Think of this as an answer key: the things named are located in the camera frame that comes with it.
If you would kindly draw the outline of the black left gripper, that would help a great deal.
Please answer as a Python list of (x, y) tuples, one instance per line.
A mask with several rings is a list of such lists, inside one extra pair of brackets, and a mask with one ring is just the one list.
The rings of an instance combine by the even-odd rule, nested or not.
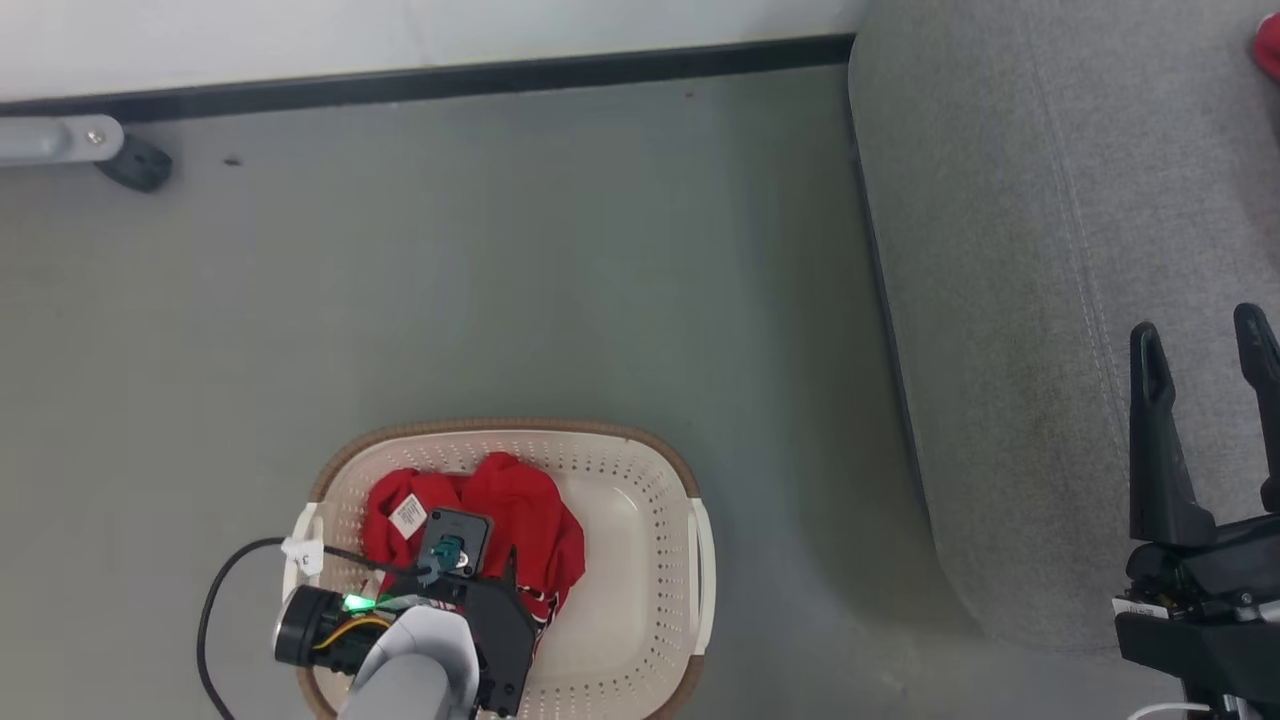
[(538, 626), (520, 598), (517, 580), (518, 551), (508, 551), (502, 574), (457, 577), (422, 569), (398, 579), (401, 594), (416, 594), (448, 605), (461, 614), (470, 639), (463, 643), (477, 657), (477, 689), (468, 701), (468, 716), (481, 711), (498, 717), (518, 714), (524, 689), (538, 643)]

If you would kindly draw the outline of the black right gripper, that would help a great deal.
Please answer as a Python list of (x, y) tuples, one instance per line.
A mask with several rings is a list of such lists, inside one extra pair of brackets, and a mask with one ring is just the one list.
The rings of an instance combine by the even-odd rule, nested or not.
[(1192, 716), (1280, 717), (1280, 341), (1256, 304), (1236, 305), (1233, 324), (1258, 404), (1268, 469), (1260, 497), (1271, 514), (1217, 529), (1199, 506), (1158, 329), (1135, 325), (1130, 537), (1148, 544), (1128, 560), (1114, 628), (1123, 659), (1181, 683)]

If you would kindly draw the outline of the red garment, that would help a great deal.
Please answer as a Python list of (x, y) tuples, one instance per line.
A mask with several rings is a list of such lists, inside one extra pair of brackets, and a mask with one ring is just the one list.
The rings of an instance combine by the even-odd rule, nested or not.
[(502, 577), (513, 553), (520, 598), (538, 633), (544, 633), (586, 570), (584, 530), (553, 479), (509, 454), (490, 454), (463, 475), (415, 468), (390, 471), (372, 486), (365, 502), (365, 556), (413, 566), (424, 524), (444, 509), (492, 520), (479, 574)]

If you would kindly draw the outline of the grey fabric sofa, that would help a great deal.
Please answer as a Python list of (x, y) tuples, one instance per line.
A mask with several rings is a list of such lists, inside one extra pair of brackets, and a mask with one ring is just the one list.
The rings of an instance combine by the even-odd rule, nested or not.
[(1152, 322), (1199, 503), (1268, 474), (1234, 309), (1280, 340), (1280, 0), (870, 0), (852, 124), (919, 483), (989, 637), (1114, 647), (1129, 340)]

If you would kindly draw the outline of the cream perforated laundry basket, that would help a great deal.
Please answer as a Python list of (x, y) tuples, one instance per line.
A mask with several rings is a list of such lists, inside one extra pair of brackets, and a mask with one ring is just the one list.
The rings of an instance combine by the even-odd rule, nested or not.
[(710, 643), (716, 547), (692, 471), (650, 433), (554, 418), (384, 428), (329, 461), (291, 534), (358, 551), (378, 479), (463, 474), (494, 452), (545, 471), (586, 543), (585, 575), (544, 633), (512, 720), (675, 720)]

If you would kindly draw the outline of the small red item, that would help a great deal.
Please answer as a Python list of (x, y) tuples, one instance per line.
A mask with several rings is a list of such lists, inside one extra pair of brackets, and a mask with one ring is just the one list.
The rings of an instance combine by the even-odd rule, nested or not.
[(1263, 74), (1280, 85), (1280, 12), (1266, 15), (1258, 23), (1251, 55)]

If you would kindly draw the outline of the black caster wheel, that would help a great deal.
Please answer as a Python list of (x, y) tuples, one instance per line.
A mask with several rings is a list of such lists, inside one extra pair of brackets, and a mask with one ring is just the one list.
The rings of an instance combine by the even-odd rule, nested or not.
[(140, 193), (157, 192), (170, 178), (173, 158), (154, 143), (125, 135), (119, 151), (93, 164), (105, 177)]

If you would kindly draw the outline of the grey metal stand leg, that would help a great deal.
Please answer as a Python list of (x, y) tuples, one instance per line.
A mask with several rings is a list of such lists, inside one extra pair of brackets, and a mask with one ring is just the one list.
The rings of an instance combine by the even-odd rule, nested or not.
[(108, 115), (0, 117), (0, 168), (108, 161), (124, 140)]

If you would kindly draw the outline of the black wall baseboard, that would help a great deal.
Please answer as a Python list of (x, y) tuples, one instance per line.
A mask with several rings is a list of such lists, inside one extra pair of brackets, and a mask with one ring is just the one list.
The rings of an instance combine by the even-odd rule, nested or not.
[(108, 115), (123, 126), (316, 108), (644, 85), (845, 65), (856, 36), (818, 35), (639, 53), (0, 102), (0, 118)]

